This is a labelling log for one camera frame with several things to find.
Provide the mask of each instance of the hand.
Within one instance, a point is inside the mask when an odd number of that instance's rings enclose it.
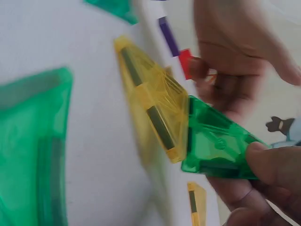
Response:
[[[195,0],[194,23],[201,54],[191,73],[201,99],[237,123],[251,111],[270,62],[279,76],[301,85],[301,71],[270,30],[262,0]],[[214,86],[208,69],[218,72]]]
[[[265,150],[259,143],[249,145],[246,159],[260,179],[244,181],[235,190],[224,188],[222,199],[233,210],[227,226],[290,226],[266,202],[277,205],[301,224],[301,147]]]
[[[282,120],[276,116],[271,117],[271,119],[272,119],[272,121],[269,121],[268,123],[266,123],[268,132],[280,131],[279,125]]]

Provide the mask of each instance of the fingernail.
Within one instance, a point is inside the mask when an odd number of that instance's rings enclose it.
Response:
[[[263,151],[267,149],[267,147],[262,144],[262,143],[259,143],[259,142],[253,142],[251,143],[249,146],[248,146],[248,151],[250,152],[260,152],[260,151]]]
[[[258,162],[261,158],[262,151],[266,150],[267,147],[259,142],[251,143],[246,150],[246,160],[250,167],[253,166],[254,162]]]

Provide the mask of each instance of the finger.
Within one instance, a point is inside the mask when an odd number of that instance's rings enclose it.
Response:
[[[190,60],[190,73],[194,81],[204,80],[209,72],[209,66],[199,57]]]
[[[270,211],[264,197],[253,189],[248,180],[208,177],[208,181],[230,210],[249,207],[261,214]]]
[[[301,85],[300,68],[269,28],[258,1],[233,0],[228,5],[222,0],[210,2],[220,27],[233,43],[241,43],[239,47],[250,56],[268,60],[286,82]]]
[[[238,83],[238,77],[234,75],[227,75],[218,73],[216,82],[214,84],[213,96],[214,103],[213,107],[218,111],[224,112],[229,100],[236,92]]]
[[[301,225],[301,196],[294,195],[285,188],[267,185],[261,181],[251,182],[266,199],[270,200],[287,216]]]
[[[204,102],[211,103],[213,87],[206,82],[206,77],[209,73],[207,63],[199,57],[193,57],[190,60],[190,73],[195,81],[199,98]]]
[[[246,159],[254,174],[267,185],[300,195],[301,147],[265,149],[260,143],[252,143],[247,149]]]
[[[257,226],[260,215],[248,208],[238,208],[231,212],[224,226]]]
[[[263,79],[264,76],[259,75],[239,76],[237,88],[223,109],[224,114],[236,123],[243,122],[258,99]]]
[[[237,208],[255,210],[265,226],[289,226],[267,203],[265,198],[255,190],[248,180],[224,179],[208,177],[208,181],[219,194],[220,198],[234,211]]]

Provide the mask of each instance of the plastic piece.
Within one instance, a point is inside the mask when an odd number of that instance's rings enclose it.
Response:
[[[206,190],[195,182],[188,182],[192,226],[206,226]]]
[[[246,162],[245,151],[250,143],[263,142],[192,96],[188,136],[183,171],[222,178],[256,179]]]
[[[189,70],[189,64],[190,64],[191,59],[192,59],[192,55],[191,55],[190,49],[184,49],[180,52],[179,60],[182,65],[182,69],[184,71],[186,80],[192,79],[192,76],[191,76],[190,70]]]
[[[61,68],[0,86],[0,223],[66,226],[64,147],[72,76]]]
[[[85,0],[85,2],[102,8],[103,10],[124,19],[130,24],[138,23],[138,19],[132,8],[131,0]]]
[[[157,138],[170,161],[186,157],[188,133],[188,94],[165,69],[153,62],[126,37],[115,40],[123,77],[130,77]]]
[[[161,28],[161,31],[162,31],[162,33],[165,37],[165,40],[166,40],[168,46],[170,48],[170,51],[171,51],[172,55],[174,57],[180,55],[180,52],[179,52],[178,46],[176,44],[175,38],[174,38],[173,33],[171,32],[171,29],[168,25],[166,16],[161,17],[159,19],[159,26]]]

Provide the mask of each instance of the toy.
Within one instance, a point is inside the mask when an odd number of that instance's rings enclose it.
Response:
[[[245,160],[248,131],[185,89],[130,40],[121,36],[115,49],[124,77],[130,77],[141,106],[172,163],[181,169],[225,178],[256,179]]]
[[[0,86],[0,222],[66,226],[64,149],[72,75],[66,68]]]
[[[280,131],[286,136],[284,141],[271,144],[273,148],[285,146],[301,146],[301,118],[290,118],[282,120],[276,116],[271,117],[272,121],[267,122],[269,132]]]
[[[130,24],[138,23],[133,12],[131,0],[85,0],[85,2],[112,13]]]
[[[206,190],[195,182],[187,184],[192,226],[206,226]]]

